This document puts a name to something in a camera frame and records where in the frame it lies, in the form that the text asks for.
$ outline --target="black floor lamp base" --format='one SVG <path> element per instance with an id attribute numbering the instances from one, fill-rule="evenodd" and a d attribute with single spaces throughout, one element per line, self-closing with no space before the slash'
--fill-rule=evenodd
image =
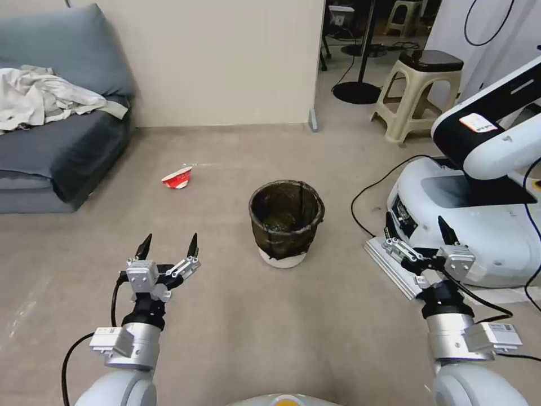
<path id="1" fill-rule="evenodd" d="M 337 99 L 351 104 L 374 104 L 381 89 L 364 82 L 346 82 L 336 85 L 332 93 Z"/>
<path id="2" fill-rule="evenodd" d="M 349 56 L 362 56 L 362 47 L 360 45 L 350 44 L 342 47 L 341 51 Z M 372 44 L 367 49 L 369 58 L 378 58 L 387 54 L 387 48 L 380 44 Z"/>

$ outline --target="crumpled blanket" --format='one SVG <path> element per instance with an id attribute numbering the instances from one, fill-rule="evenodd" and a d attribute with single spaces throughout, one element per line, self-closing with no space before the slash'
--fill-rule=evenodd
<path id="1" fill-rule="evenodd" d="M 127 108 L 53 75 L 51 68 L 0 68 L 0 134 L 102 110 L 122 119 Z"/>

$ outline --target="plastic stool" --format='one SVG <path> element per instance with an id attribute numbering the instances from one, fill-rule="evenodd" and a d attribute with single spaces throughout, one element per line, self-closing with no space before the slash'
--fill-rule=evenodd
<path id="1" fill-rule="evenodd" d="M 442 110 L 427 99 L 433 83 L 449 83 L 449 98 L 443 111 L 449 110 L 458 94 L 463 66 L 464 62 L 460 59 L 442 51 L 403 51 L 383 85 L 371 120 L 376 115 L 381 117 L 387 123 L 385 138 L 397 144 L 402 144 L 410 131 L 429 130 L 437 116 L 442 113 Z M 401 97 L 389 97 L 389 90 L 398 73 L 405 76 L 406 89 Z M 387 103 L 399 103 L 396 113 L 387 107 Z M 423 118 L 426 109 L 437 116 Z"/>
<path id="2" fill-rule="evenodd" d="M 402 24 L 393 23 L 396 10 L 398 10 L 398 8 L 402 6 L 406 7 L 406 16 L 404 18 L 404 22 Z M 389 20 L 387 20 L 387 26 L 385 27 L 385 31 L 383 34 L 387 35 L 387 32 L 390 29 L 395 29 L 400 31 L 401 38 L 405 37 L 410 31 L 410 24 L 415 15 L 415 12 L 417 12 L 417 15 L 415 15 L 414 29 L 415 31 L 417 31 L 417 29 L 420 27 L 422 7 L 422 1 L 398 0 L 397 2 L 395 2 L 393 10 L 391 11 L 391 15 L 389 16 Z"/>

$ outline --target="black stool seat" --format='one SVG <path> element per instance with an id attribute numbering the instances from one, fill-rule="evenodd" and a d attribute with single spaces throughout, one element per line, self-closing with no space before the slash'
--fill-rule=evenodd
<path id="1" fill-rule="evenodd" d="M 420 72 L 456 72 L 464 62 L 443 51 L 406 50 L 400 53 L 400 62 Z"/>

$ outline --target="red paper cup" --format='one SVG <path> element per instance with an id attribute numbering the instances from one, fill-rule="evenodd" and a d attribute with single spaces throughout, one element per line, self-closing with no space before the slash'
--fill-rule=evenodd
<path id="1" fill-rule="evenodd" d="M 162 183 L 171 189 L 182 189 L 186 187 L 191 176 L 192 167 L 187 166 L 175 173 L 172 173 L 171 175 L 167 175 L 162 179 Z"/>

